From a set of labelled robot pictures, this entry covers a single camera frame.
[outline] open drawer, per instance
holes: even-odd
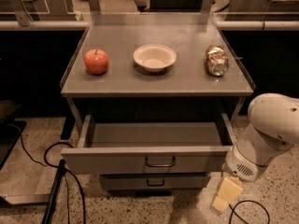
[[[230,123],[95,123],[87,115],[78,147],[62,155],[75,174],[175,174],[221,170],[234,141]],[[231,142],[225,145],[225,131]]]

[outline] cabinet top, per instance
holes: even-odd
[[[173,49],[176,62],[152,74],[138,66],[134,51],[147,44]],[[230,68],[223,77],[206,70],[206,49],[220,45]],[[86,72],[84,55],[101,49],[109,68],[101,76]],[[249,96],[253,89],[209,15],[143,13],[97,15],[69,64],[62,86],[67,97],[121,96]]]

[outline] drawer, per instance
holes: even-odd
[[[105,190],[201,189],[209,179],[207,174],[100,176]]]
[[[221,170],[229,145],[214,122],[95,123],[62,155],[75,174],[175,174]]]

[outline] gray cabinet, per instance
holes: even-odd
[[[139,46],[158,43],[178,59],[152,74],[134,64]],[[212,77],[205,51],[223,45],[230,69]],[[235,141],[231,122],[253,93],[209,17],[201,14],[99,15],[62,83],[80,138],[62,155],[75,174],[99,174],[107,190],[203,188]],[[82,57],[102,48],[110,67],[86,73]],[[79,105],[87,102],[87,109]]]

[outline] white bowl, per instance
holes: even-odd
[[[133,57],[134,61],[146,70],[159,72],[172,65],[177,55],[167,46],[149,44],[138,48]]]

